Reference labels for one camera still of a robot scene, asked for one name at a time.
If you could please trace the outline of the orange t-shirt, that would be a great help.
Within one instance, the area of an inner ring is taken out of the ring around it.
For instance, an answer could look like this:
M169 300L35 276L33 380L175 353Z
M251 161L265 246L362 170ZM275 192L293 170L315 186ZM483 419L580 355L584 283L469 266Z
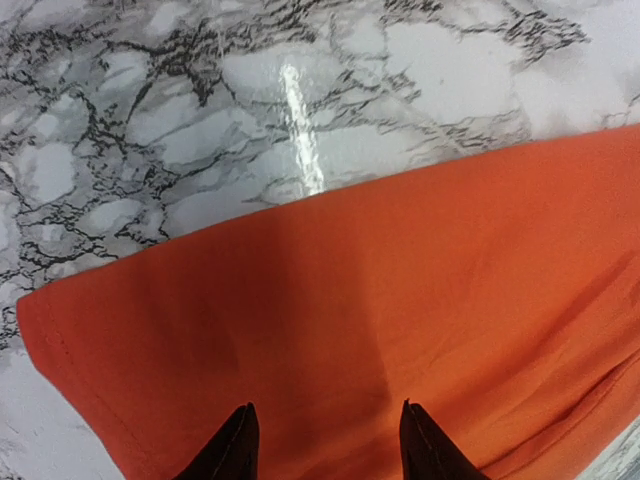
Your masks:
M572 479L639 414L639 130L230 220L19 300L128 479L256 407L263 479L397 479L414 400L495 479Z

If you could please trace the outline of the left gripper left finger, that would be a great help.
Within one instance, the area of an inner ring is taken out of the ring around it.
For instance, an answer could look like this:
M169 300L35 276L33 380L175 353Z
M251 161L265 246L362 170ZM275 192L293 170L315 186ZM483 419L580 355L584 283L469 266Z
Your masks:
M238 407L174 480L256 480L260 428L252 402Z

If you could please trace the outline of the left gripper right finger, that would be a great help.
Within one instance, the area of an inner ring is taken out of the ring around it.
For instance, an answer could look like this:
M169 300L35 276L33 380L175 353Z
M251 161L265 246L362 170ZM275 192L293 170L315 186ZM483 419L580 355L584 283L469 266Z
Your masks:
M399 426L404 480L488 480L419 403L405 400Z

